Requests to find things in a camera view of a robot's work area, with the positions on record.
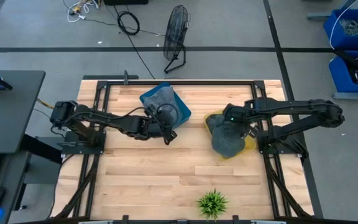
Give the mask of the green artificial plant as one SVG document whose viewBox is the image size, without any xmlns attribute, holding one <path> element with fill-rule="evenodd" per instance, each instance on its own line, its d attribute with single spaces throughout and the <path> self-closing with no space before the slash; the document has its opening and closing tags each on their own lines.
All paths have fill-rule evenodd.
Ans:
<svg viewBox="0 0 358 224">
<path fill-rule="evenodd" d="M 229 200 L 216 189 L 206 192 L 196 201 L 201 216 L 206 220 L 216 221 L 220 215 L 226 213 Z"/>
</svg>

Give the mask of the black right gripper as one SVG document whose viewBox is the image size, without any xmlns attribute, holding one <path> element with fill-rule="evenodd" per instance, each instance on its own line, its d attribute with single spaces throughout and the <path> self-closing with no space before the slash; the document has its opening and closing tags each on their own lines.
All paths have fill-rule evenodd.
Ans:
<svg viewBox="0 0 358 224">
<path fill-rule="evenodd" d="M 241 106 L 228 104 L 223 109 L 224 124 L 233 124 L 239 131 L 242 131 L 241 138 L 245 139 L 248 135 L 256 138 L 260 134 L 258 124 L 250 124 L 248 111 Z"/>
</svg>

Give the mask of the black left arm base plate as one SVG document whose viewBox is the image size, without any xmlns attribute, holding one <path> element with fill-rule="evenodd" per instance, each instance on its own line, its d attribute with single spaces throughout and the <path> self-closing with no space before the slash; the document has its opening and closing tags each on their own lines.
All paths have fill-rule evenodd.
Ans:
<svg viewBox="0 0 358 224">
<path fill-rule="evenodd" d="M 64 154 L 102 154 L 106 140 L 105 131 L 96 131 L 96 138 L 93 142 L 72 131 L 65 135 L 63 142 L 58 142 Z"/>
</svg>

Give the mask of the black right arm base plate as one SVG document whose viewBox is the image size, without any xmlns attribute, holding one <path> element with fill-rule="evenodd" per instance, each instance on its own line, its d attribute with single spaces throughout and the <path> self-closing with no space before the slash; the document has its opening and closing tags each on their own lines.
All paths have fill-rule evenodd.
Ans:
<svg viewBox="0 0 358 224">
<path fill-rule="evenodd" d="M 257 142 L 262 154 L 303 155 L 306 152 L 306 147 L 298 139 L 298 134 L 275 138 L 272 135 L 269 135 L 268 131 L 262 131 L 257 135 Z"/>
</svg>

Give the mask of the black computer box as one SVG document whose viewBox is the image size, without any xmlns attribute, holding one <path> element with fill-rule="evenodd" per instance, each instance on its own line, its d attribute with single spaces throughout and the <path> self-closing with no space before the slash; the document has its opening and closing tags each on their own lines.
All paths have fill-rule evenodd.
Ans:
<svg viewBox="0 0 358 224">
<path fill-rule="evenodd" d="M 136 4 L 148 4 L 149 0 L 103 0 L 105 5 L 136 5 Z"/>
</svg>

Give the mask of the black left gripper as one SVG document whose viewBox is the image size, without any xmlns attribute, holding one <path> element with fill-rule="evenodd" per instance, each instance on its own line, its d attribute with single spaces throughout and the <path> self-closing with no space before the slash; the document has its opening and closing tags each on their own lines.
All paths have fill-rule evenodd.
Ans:
<svg viewBox="0 0 358 224">
<path fill-rule="evenodd" d="M 177 137 L 177 133 L 173 130 L 176 120 L 168 109 L 149 108 L 149 137 L 163 138 L 164 143 L 169 145 L 172 140 Z"/>
</svg>

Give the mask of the grey cloth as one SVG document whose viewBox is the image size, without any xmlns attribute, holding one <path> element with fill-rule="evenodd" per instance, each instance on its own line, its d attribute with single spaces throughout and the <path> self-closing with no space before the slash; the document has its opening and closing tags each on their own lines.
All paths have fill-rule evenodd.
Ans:
<svg viewBox="0 0 358 224">
<path fill-rule="evenodd" d="M 233 124 L 216 127 L 211 138 L 213 149 L 223 157 L 234 157 L 246 146 L 246 140 L 241 138 L 241 133 Z"/>
</svg>

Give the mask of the blue plastic bin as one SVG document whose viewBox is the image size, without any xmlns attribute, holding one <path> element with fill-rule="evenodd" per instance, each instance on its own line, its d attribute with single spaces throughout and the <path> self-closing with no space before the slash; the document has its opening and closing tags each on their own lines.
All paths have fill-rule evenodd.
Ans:
<svg viewBox="0 0 358 224">
<path fill-rule="evenodd" d="M 159 84 L 156 87 L 154 87 L 153 89 L 151 89 L 151 90 L 145 92 L 144 94 L 140 95 L 139 100 L 143 104 L 145 97 L 153 95 L 157 90 L 161 89 L 164 86 L 171 86 L 171 85 L 169 83 L 167 83 L 167 82 Z M 189 120 L 189 118 L 191 116 L 191 111 L 187 107 L 187 105 L 181 100 L 181 98 L 177 95 L 177 93 L 175 92 L 174 89 L 173 89 L 173 91 L 174 91 L 175 102 L 178 105 L 179 113 L 181 115 L 179 121 L 176 123 L 176 125 L 173 126 L 173 129 L 175 129 L 175 128 L 179 127 L 180 125 L 182 125 L 184 122 Z"/>
</svg>

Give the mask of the black aluminium table frame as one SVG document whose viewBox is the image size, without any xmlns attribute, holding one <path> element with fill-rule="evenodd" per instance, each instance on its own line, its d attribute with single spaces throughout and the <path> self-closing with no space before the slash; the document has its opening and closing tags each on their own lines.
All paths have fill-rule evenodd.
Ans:
<svg viewBox="0 0 358 224">
<path fill-rule="evenodd" d="M 293 215 L 267 178 L 262 154 L 250 147 L 225 159 L 211 147 L 204 118 L 227 104 L 256 96 L 284 100 L 278 80 L 173 80 L 171 86 L 191 111 L 169 145 L 161 139 L 136 141 L 107 128 L 96 180 L 85 190 L 77 215 L 95 220 L 199 220 L 197 201 L 216 190 L 227 198 L 224 219 L 271 219 Z"/>
</svg>

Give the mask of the grey cap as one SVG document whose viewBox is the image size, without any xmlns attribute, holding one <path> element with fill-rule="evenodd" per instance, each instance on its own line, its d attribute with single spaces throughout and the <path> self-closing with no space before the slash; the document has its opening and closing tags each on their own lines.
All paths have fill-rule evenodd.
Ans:
<svg viewBox="0 0 358 224">
<path fill-rule="evenodd" d="M 175 102 L 174 91 L 171 86 L 164 86 L 157 90 L 153 95 L 145 97 L 143 105 L 148 111 L 150 107 L 153 111 L 160 108 L 168 109 L 176 120 L 176 123 L 180 119 L 181 115 L 179 113 L 178 105 Z"/>
</svg>

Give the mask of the blue storage bin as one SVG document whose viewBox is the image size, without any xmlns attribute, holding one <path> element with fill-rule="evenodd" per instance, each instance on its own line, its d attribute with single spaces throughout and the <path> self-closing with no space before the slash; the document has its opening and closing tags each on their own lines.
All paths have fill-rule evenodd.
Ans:
<svg viewBox="0 0 358 224">
<path fill-rule="evenodd" d="M 343 19 L 356 20 L 358 19 L 358 9 L 348 9 L 335 24 L 337 18 L 341 15 L 341 10 L 333 10 L 327 21 L 324 23 L 324 30 L 327 34 L 331 45 L 336 49 L 351 49 L 358 50 L 358 35 L 346 34 L 340 21 Z"/>
<path fill-rule="evenodd" d="M 357 59 L 358 51 L 347 50 L 346 55 Z M 338 92 L 358 93 L 358 83 L 351 77 L 354 70 L 350 71 L 347 63 L 339 56 L 335 56 L 329 63 L 329 70 Z"/>
</svg>

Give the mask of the black floor fan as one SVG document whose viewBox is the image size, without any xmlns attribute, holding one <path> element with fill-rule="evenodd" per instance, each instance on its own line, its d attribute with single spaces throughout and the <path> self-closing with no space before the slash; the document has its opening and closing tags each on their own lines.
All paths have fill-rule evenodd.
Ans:
<svg viewBox="0 0 358 224">
<path fill-rule="evenodd" d="M 186 7 L 184 5 L 175 6 L 168 20 L 163 45 L 163 56 L 169 61 L 169 64 L 164 68 L 166 74 L 186 64 L 186 47 L 184 41 L 188 24 L 189 15 Z M 170 65 L 179 59 L 181 52 L 183 52 L 182 64 L 170 68 Z"/>
</svg>

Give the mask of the black desk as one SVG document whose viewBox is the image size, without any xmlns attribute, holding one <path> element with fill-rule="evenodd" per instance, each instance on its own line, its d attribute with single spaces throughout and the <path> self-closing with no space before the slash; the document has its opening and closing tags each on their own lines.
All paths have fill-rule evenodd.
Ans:
<svg viewBox="0 0 358 224">
<path fill-rule="evenodd" d="M 45 78 L 41 70 L 0 70 L 12 90 L 0 91 L 0 154 L 19 150 Z"/>
</svg>

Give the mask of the yellow plastic bin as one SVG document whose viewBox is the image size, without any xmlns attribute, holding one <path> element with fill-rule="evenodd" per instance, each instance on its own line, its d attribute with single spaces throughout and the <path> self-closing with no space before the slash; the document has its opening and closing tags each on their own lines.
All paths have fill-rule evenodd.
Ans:
<svg viewBox="0 0 358 224">
<path fill-rule="evenodd" d="M 210 133 L 210 131 L 209 131 L 209 129 L 208 129 L 208 127 L 207 127 L 207 125 L 206 125 L 206 118 L 209 116 L 209 115 L 211 115 L 211 114 L 223 114 L 223 111 L 222 110 L 218 110 L 218 111 L 215 111 L 214 113 L 210 113 L 210 114 L 207 114 L 207 115 L 205 115 L 204 116 L 204 126 L 205 126 L 205 128 L 207 129 L 207 131 Z M 241 154 L 241 153 L 244 153 L 244 152 L 247 152 L 247 151 L 251 151 L 251 150 L 254 150 L 255 148 L 256 148 L 256 146 L 257 146 L 257 144 L 256 144 L 256 142 L 255 142 L 255 139 L 254 138 L 252 138 L 252 137 L 250 137 L 249 135 L 245 138 L 245 140 L 246 140 L 246 146 L 245 146 L 245 148 L 241 151 L 241 152 L 239 152 L 238 154 L 236 154 L 235 156 L 238 156 L 239 154 Z M 231 157 L 223 157 L 222 155 L 220 155 L 223 159 L 230 159 Z"/>
</svg>

